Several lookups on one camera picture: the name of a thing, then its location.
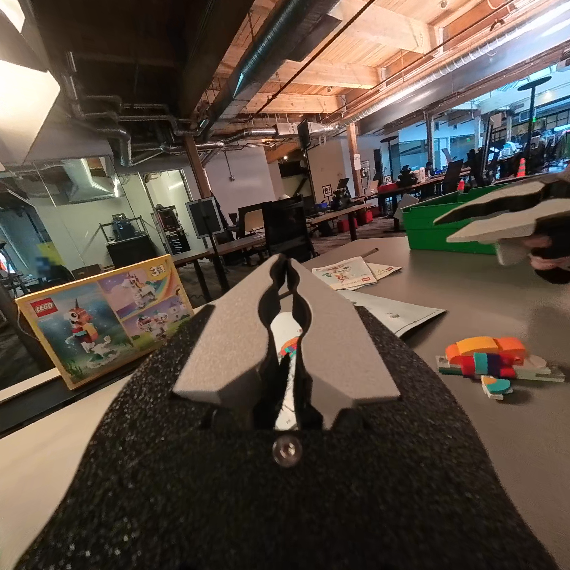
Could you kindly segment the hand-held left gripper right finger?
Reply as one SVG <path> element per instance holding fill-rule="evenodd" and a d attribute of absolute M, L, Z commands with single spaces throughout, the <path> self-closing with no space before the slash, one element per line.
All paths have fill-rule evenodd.
<path fill-rule="evenodd" d="M 330 430 L 346 410 L 399 399 L 355 306 L 293 259 L 288 287 L 301 330 L 293 387 L 297 428 Z"/>

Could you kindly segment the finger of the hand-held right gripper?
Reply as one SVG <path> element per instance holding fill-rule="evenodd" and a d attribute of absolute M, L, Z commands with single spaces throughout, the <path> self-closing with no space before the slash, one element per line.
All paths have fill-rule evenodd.
<path fill-rule="evenodd" d="M 536 206 L 547 194 L 552 175 L 539 175 L 527 181 L 510 183 L 484 196 L 472 199 L 436 218 L 434 226 L 484 218 L 500 213 L 527 210 Z"/>
<path fill-rule="evenodd" d="M 447 243 L 494 243 L 501 239 L 525 238 L 536 229 L 540 212 L 528 209 L 478 219 L 446 238 Z"/>

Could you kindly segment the instruction booklet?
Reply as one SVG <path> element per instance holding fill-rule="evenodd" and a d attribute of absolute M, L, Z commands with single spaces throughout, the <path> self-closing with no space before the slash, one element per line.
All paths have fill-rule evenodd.
<path fill-rule="evenodd" d="M 397 337 L 442 315 L 445 310 L 429 308 L 420 305 L 403 303 L 385 297 L 377 297 L 356 291 L 340 291 L 340 295 L 348 299 L 356 307 L 366 308 L 379 322 Z M 291 311 L 282 311 L 274 318 L 270 325 L 274 336 L 275 348 L 280 361 L 283 357 L 289 358 L 289 374 L 287 377 L 286 394 L 281 404 L 281 410 L 275 422 L 278 431 L 295 430 L 295 406 L 293 387 L 296 366 L 297 339 L 302 333 L 298 322 L 293 318 Z"/>
<path fill-rule="evenodd" d="M 336 291 L 355 290 L 377 283 L 372 270 L 361 256 L 313 268 L 312 274 Z"/>

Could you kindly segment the colourful lego model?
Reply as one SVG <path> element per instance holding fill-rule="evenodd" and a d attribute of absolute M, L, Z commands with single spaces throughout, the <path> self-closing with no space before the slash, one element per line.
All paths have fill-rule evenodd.
<path fill-rule="evenodd" d="M 436 366 L 440 374 L 478 381 L 488 398 L 495 401 L 513 393 L 514 381 L 566 381 L 559 367 L 531 354 L 513 337 L 465 338 L 447 346 L 445 353 L 436 357 Z"/>

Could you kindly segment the colourful lego set box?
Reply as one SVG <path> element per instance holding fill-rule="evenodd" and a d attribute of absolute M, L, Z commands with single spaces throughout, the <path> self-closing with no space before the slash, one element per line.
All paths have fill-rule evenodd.
<path fill-rule="evenodd" d="M 148 355 L 194 315 L 169 254 L 16 300 L 68 389 Z"/>

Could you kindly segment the person's right hand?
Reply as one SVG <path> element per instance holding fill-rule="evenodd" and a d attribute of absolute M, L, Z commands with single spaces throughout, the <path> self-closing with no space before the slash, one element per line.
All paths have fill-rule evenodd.
<path fill-rule="evenodd" d="M 556 268 L 569 270 L 569 255 L 554 258 L 548 253 L 552 239 L 547 235 L 533 235 L 523 239 L 523 245 L 529 249 L 528 259 L 531 267 L 537 271 L 551 271 Z"/>

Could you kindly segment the closed instruction booklet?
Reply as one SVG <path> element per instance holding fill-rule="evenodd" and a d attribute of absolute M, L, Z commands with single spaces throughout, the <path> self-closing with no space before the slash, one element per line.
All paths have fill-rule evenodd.
<path fill-rule="evenodd" d="M 355 290 L 377 283 L 372 270 L 361 256 L 313 268 L 312 274 L 336 291 Z"/>

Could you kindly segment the black standing pole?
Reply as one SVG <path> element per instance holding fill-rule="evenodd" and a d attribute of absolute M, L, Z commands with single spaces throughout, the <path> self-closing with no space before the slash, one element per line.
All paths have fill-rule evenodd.
<path fill-rule="evenodd" d="M 518 86 L 517 91 L 524 92 L 530 91 L 530 110 L 527 121 L 527 136 L 524 145 L 523 159 L 524 159 L 524 172 L 525 175 L 529 175 L 530 166 L 530 154 L 531 154 L 531 138 L 533 132 L 533 124 L 535 122 L 535 99 L 536 99 L 536 89 L 538 86 L 544 85 L 551 80 L 552 76 L 543 76 L 535 80 L 529 81 L 525 84 Z"/>

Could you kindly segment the brown office desk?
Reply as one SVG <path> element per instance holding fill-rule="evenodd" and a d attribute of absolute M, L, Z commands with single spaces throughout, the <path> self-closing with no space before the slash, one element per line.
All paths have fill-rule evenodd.
<path fill-rule="evenodd" d="M 257 254 L 260 258 L 260 262 L 262 263 L 265 260 L 265 253 L 267 253 L 267 251 L 267 241 L 265 237 L 249 236 L 221 245 L 213 243 L 211 247 L 206 249 L 196 251 L 194 253 L 187 252 L 175 254 L 172 255 L 171 258 L 176 268 L 182 268 L 188 265 L 192 265 L 194 267 L 203 298 L 206 303 L 209 303 L 212 301 L 212 298 L 203 270 L 200 266 L 200 260 L 210 260 L 213 263 L 219 286 L 224 294 L 230 290 L 230 285 L 227 281 L 224 270 L 223 256 L 232 253 L 240 253 L 243 257 L 249 259 L 251 255 Z"/>

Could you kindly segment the grey board on stand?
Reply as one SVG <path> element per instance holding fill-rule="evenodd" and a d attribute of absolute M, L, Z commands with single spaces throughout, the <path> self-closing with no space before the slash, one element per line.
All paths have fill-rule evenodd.
<path fill-rule="evenodd" d="M 225 232 L 224 222 L 214 196 L 187 202 L 185 207 L 198 239 Z"/>

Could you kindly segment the black cabinet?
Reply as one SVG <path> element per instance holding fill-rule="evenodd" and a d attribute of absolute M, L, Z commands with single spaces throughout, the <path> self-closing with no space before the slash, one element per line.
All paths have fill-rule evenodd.
<path fill-rule="evenodd" d="M 106 247 L 115 269 L 135 265 L 157 257 L 156 248 L 146 234 L 111 242 Z"/>

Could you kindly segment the black 3d printer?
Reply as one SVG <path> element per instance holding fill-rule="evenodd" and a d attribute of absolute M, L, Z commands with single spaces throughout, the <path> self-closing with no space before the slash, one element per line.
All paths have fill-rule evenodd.
<path fill-rule="evenodd" d="M 112 215 L 112 232 L 117 242 L 142 235 L 138 222 L 128 218 L 124 213 Z"/>

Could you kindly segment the large silver ventilation duct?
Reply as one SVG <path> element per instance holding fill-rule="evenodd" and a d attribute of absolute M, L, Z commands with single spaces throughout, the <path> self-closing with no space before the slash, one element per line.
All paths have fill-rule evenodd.
<path fill-rule="evenodd" d="M 362 123 L 361 132 L 371 132 L 402 119 L 429 105 L 458 95 L 487 82 L 492 76 L 519 67 L 527 60 L 536 60 L 547 51 L 569 41 L 569 16 L 557 23 L 548 23 L 519 35 L 504 34 L 453 60 L 421 80 L 414 82 L 392 97 L 368 106 L 351 118 L 338 122 L 339 128 Z"/>

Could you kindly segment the wooden support post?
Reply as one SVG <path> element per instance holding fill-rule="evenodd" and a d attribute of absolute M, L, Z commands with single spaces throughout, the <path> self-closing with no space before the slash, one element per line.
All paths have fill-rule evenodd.
<path fill-rule="evenodd" d="M 209 198 L 212 196 L 210 184 L 206 172 L 202 166 L 200 155 L 196 147 L 196 141 L 193 136 L 184 136 L 183 143 L 186 154 L 189 159 L 190 167 L 194 175 L 197 189 L 201 198 Z"/>

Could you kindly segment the silver ceiling duct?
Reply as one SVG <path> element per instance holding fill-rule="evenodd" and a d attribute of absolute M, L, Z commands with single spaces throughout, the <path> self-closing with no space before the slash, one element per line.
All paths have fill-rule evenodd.
<path fill-rule="evenodd" d="M 298 137 L 297 123 L 276 123 L 271 127 L 247 127 L 241 129 L 234 134 L 231 134 L 224 139 L 208 140 L 203 142 L 196 142 L 198 152 L 206 151 L 221 151 L 229 146 L 238 144 L 244 140 L 260 140 L 261 142 L 273 143 L 274 141 L 281 141 L 285 139 L 292 139 Z M 329 133 L 336 133 L 345 127 L 338 123 L 322 124 L 309 121 L 311 130 L 311 139 L 325 136 Z"/>

